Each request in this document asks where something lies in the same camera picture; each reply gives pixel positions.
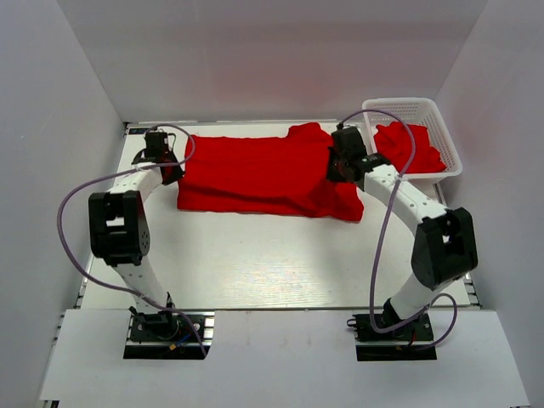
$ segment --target plastic basket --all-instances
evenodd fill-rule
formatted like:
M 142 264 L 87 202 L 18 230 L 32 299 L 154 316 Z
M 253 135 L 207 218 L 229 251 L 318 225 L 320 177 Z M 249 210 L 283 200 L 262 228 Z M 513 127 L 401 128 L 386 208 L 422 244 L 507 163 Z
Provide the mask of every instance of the plastic basket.
M 456 176 L 462 171 L 461 160 L 453 145 L 450 133 L 440 115 L 438 106 L 427 98 L 381 98 L 368 99 L 363 103 L 363 109 L 381 109 L 391 112 L 403 121 L 412 125 L 423 125 L 428 129 L 430 144 L 440 152 L 440 158 L 447 168 L 441 173 L 411 173 L 406 179 L 420 179 L 426 183 L 438 183 L 446 177 Z M 388 125 L 394 119 L 381 113 L 365 113 L 365 124 L 371 141 L 372 153 L 376 153 L 376 125 Z

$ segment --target red fabric in basket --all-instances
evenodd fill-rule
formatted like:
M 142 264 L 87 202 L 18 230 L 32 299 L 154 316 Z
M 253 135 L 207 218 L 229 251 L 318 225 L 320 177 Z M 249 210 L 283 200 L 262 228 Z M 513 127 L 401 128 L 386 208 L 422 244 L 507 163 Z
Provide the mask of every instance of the red fabric in basket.
M 332 139 L 318 123 L 290 127 L 285 138 L 195 141 L 178 182 L 180 210 L 362 218 L 355 185 L 326 180 Z
M 408 167 L 408 173 L 440 173 L 447 167 L 440 160 L 440 152 L 430 145 L 428 131 L 424 126 L 408 125 L 416 140 L 416 155 Z M 377 125 L 374 142 L 379 153 L 387 157 L 398 172 L 402 170 L 411 154 L 410 135 L 399 122 L 389 126 Z

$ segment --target red garment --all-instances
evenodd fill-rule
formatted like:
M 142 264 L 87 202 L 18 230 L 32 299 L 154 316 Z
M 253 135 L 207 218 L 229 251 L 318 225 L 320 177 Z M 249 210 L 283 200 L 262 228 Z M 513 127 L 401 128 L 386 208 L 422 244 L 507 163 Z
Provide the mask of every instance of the red garment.
M 440 152 L 430 145 L 427 128 L 408 125 L 416 140 L 416 155 L 407 173 L 440 173 L 446 165 L 440 160 Z M 399 122 L 389 126 L 377 125 L 378 133 L 374 136 L 379 153 L 387 157 L 398 172 L 402 170 L 411 154 L 410 135 Z
M 318 123 L 290 127 L 285 138 L 195 141 L 178 182 L 180 210 L 361 220 L 355 185 L 326 180 L 332 140 Z

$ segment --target white panel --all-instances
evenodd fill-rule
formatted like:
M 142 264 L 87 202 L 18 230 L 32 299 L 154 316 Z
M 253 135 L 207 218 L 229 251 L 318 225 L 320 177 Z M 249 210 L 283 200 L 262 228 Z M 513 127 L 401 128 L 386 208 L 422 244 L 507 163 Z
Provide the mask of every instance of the white panel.
M 123 360 L 129 312 L 68 311 L 42 391 L 78 407 L 527 404 L 494 312 L 464 311 L 436 361 L 357 362 L 351 312 L 218 312 L 204 361 Z M 437 332 L 450 312 L 433 312 Z
M 201 136 L 285 136 L 290 123 L 185 126 Z M 334 123 L 322 125 L 327 132 Z M 184 155 L 179 134 L 176 156 Z M 141 135 L 127 137 L 119 165 L 129 167 L 145 145 Z M 331 218 L 263 214 L 180 212 L 177 184 L 157 188 L 145 202 L 150 225 L 149 258 L 159 281 L 185 309 L 359 308 L 368 305 L 369 283 L 385 206 L 360 193 L 365 205 L 359 224 Z M 393 296 L 411 274 L 410 230 L 393 216 L 377 280 L 377 304 Z M 92 273 L 122 284 L 103 260 Z M 448 290 L 468 303 L 461 281 Z M 127 308 L 130 295 L 89 283 L 84 308 Z M 449 304 L 440 299 L 439 304 Z
M 446 193 L 473 214 L 476 290 L 533 406 L 544 406 L 543 97 L 544 2 L 490 0 L 437 98 L 464 166 Z
M 81 282 L 60 248 L 57 206 L 113 169 L 122 123 L 54 0 L 1 2 L 0 95 L 0 405 L 28 407 Z M 65 219 L 83 263 L 85 203 Z
M 487 0 L 59 0 L 125 121 L 340 117 L 434 98 Z

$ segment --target folded red fabric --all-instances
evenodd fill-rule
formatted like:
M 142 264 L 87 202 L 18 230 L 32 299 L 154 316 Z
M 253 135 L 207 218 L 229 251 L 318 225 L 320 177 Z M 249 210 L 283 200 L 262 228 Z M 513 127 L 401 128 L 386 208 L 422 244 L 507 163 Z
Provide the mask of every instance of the folded red fabric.
M 408 173 L 440 173 L 447 167 L 440 160 L 440 152 L 430 145 L 428 131 L 424 126 L 408 125 L 416 140 L 416 155 L 408 167 Z M 374 136 L 379 153 L 387 157 L 398 172 L 402 170 L 411 154 L 410 135 L 399 122 L 389 126 L 377 125 Z
M 290 127 L 285 138 L 195 141 L 178 182 L 180 210 L 362 218 L 355 185 L 326 180 L 332 139 L 318 123 Z

